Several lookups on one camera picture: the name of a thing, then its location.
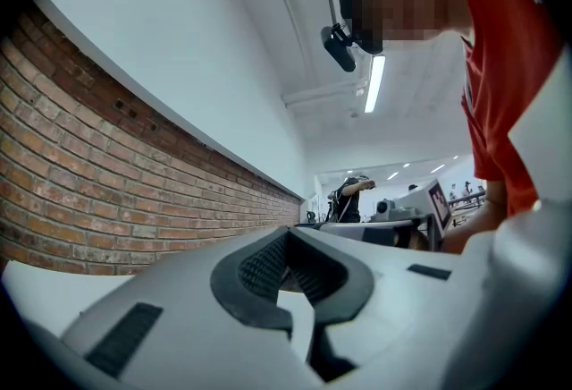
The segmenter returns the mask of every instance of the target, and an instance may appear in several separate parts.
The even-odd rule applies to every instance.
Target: black rubber pad
[[[411,265],[408,267],[408,271],[417,272],[423,276],[434,277],[436,279],[447,280],[451,274],[451,271],[445,269],[439,269],[437,267],[428,267],[423,265]]]
[[[162,312],[162,308],[138,302],[86,355],[86,361],[118,378]]]

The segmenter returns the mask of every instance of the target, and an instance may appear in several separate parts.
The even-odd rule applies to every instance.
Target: white ceiling
[[[377,186],[387,186],[398,183],[415,183],[432,179],[437,175],[444,175],[450,169],[466,160],[466,157],[458,157],[457,159],[453,159],[452,157],[442,157],[438,159],[417,161],[415,163],[411,163],[408,167],[403,167],[403,164],[380,165],[365,169],[354,169],[351,174],[348,174],[348,171],[344,170],[319,174],[317,177],[322,185],[341,185],[347,177],[356,177],[358,175],[366,175],[371,180],[374,180]],[[445,166],[436,173],[431,174],[431,171],[440,165]],[[387,180],[396,172],[399,173],[391,180]]]
[[[386,51],[377,106],[372,114],[364,114],[366,93],[357,97],[355,89],[367,79],[370,58],[361,55],[357,70],[346,73],[324,50],[320,29],[331,23],[327,0],[242,1],[306,144],[359,137],[383,144],[389,132],[409,138],[427,127],[455,131],[447,138],[449,144],[468,139],[459,104],[465,66],[458,36],[446,34]],[[421,153],[417,157],[423,158],[427,156]]]

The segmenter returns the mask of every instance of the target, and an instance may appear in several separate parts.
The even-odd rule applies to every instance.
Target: vr headset
[[[332,26],[326,26],[322,29],[322,43],[326,51],[344,71],[353,72],[356,69],[356,60],[350,47],[356,43],[370,55],[379,55],[383,51],[383,42],[374,38],[371,30],[360,29],[360,19],[354,16],[354,13],[358,13],[360,10],[354,7],[354,0],[340,0],[341,16],[345,19],[352,19],[353,23],[352,32],[349,36],[343,31],[343,26],[336,21],[333,0],[328,0],[328,2],[332,15]]]

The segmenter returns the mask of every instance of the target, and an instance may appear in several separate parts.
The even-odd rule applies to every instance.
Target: fluorescent light
[[[384,68],[385,56],[374,56],[372,74],[369,78],[369,90],[367,91],[366,109],[364,110],[367,114],[371,114],[374,111],[379,87],[382,85]]]
[[[437,172],[437,171],[438,171],[439,169],[441,169],[442,167],[445,167],[445,165],[440,165],[440,166],[437,167],[436,169],[433,169],[433,170],[431,171],[431,174]]]

